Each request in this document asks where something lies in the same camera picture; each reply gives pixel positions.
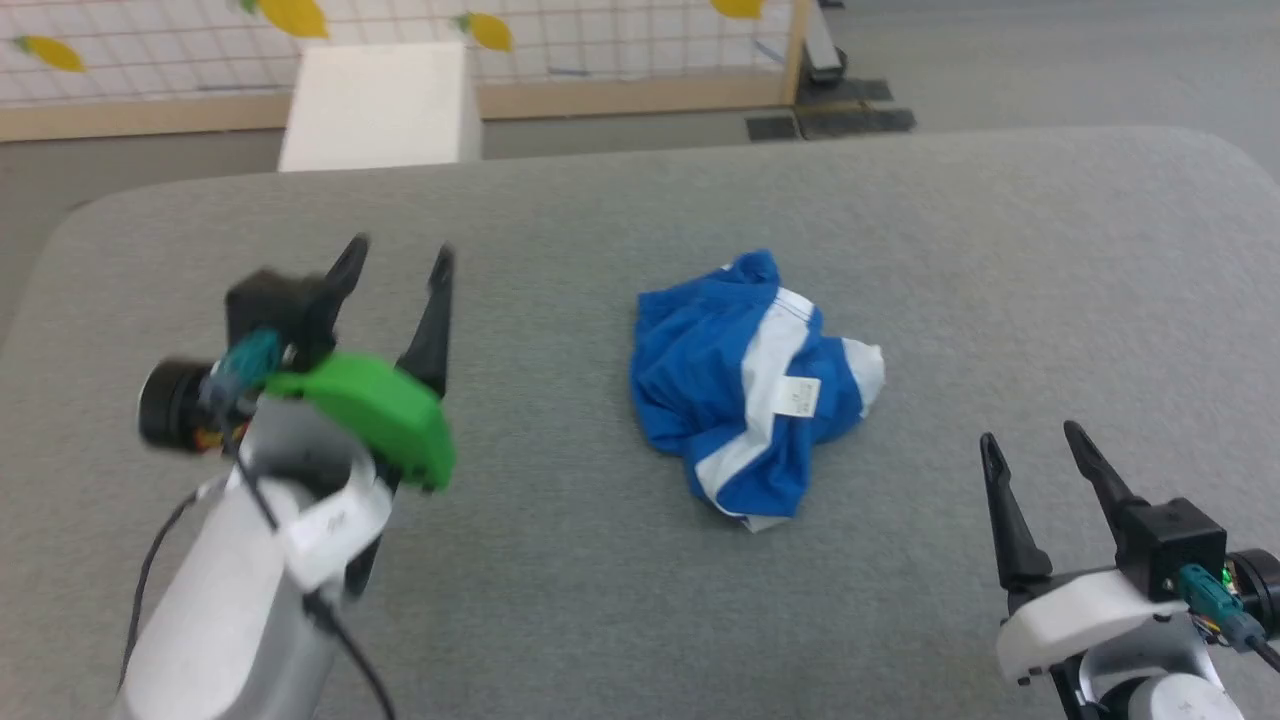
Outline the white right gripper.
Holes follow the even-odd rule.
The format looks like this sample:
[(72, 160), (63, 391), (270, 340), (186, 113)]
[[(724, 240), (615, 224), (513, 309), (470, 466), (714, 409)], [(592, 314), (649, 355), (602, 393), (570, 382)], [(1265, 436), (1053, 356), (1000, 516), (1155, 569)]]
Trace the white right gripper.
[[(1083, 425), (1062, 424), (1079, 473), (1091, 483), (1110, 530), (1121, 530), (1130, 507), (1149, 503), (1132, 492)], [(980, 437), (980, 461), (1000, 587), (1012, 592), (1052, 577), (1012, 492), (1011, 470), (991, 432)], [(1117, 570), (1078, 577), (1016, 610), (996, 639), (1006, 682), (1078, 657), (1080, 687), (1112, 687), (1140, 674), (1202, 676), (1203, 643), (1180, 600), (1151, 602)]]

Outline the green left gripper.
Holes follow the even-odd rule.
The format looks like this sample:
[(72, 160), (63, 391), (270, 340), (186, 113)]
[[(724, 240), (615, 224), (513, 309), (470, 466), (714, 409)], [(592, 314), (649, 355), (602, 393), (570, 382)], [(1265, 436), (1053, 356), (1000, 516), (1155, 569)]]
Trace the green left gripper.
[(300, 329), (300, 365), (314, 368), (276, 372), (266, 379), (265, 392), (311, 404), (396, 469), (402, 482), (426, 492), (444, 491), (456, 464), (440, 400), (449, 368), (454, 250), (445, 243), (436, 254), (426, 305), (397, 368), (371, 354), (332, 354), (337, 319), (355, 292), (369, 250), (369, 236), (358, 233), (324, 277), (312, 278)]

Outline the blue white garment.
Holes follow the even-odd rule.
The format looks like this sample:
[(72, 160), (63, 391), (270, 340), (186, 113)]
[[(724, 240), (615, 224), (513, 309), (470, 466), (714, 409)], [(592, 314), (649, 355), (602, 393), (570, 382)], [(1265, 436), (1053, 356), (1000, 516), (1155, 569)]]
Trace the blue white garment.
[(827, 336), (765, 250), (640, 293), (636, 307), (628, 380), (646, 442), (749, 532), (792, 519), (815, 448), (864, 420), (884, 388), (881, 347)]

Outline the lemon print grid panel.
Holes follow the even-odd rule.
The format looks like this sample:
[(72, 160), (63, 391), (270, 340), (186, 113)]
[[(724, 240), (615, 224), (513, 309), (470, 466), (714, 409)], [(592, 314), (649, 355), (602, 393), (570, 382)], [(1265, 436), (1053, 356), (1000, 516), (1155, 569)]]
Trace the lemon print grid panel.
[(0, 143), (266, 129), (306, 53), (451, 44), (486, 120), (777, 108), (817, 0), (0, 0)]

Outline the grey black floor device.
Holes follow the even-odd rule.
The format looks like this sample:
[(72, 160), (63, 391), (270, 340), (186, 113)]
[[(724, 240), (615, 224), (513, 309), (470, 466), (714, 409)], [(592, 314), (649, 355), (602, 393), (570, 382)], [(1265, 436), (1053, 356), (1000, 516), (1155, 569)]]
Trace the grey black floor device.
[(827, 10), (845, 8), (846, 0), (808, 0), (803, 78), (810, 86), (835, 87), (845, 81), (847, 54), (836, 45), (826, 18)]

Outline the white box pedestal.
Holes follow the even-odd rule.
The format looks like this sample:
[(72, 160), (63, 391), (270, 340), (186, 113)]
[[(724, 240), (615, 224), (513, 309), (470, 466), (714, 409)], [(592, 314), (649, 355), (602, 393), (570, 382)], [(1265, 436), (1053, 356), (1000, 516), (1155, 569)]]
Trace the white box pedestal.
[(315, 46), (301, 58), (276, 169), (479, 161), (483, 136), (461, 42)]

